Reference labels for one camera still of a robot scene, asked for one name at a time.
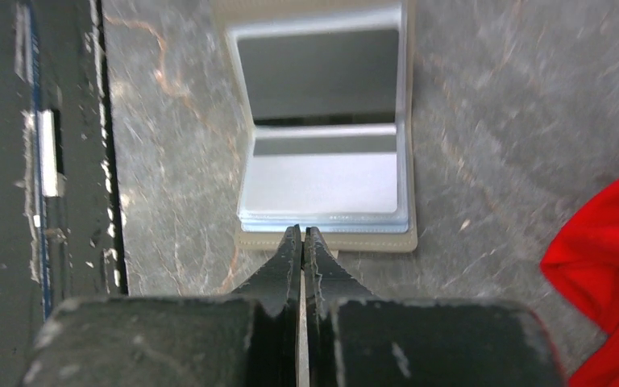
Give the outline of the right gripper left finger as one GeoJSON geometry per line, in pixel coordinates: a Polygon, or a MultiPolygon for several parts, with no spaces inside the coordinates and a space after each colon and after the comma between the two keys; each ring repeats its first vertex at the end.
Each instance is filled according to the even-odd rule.
{"type": "Polygon", "coordinates": [[[230,293],[72,298],[35,338],[24,386],[294,386],[298,227],[230,293]]]}

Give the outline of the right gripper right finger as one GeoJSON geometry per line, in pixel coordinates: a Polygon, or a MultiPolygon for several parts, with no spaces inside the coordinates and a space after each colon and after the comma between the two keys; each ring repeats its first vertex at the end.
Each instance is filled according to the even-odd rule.
{"type": "Polygon", "coordinates": [[[538,316],[497,298],[378,298],[316,227],[303,264],[312,386],[563,386],[538,316]]]}

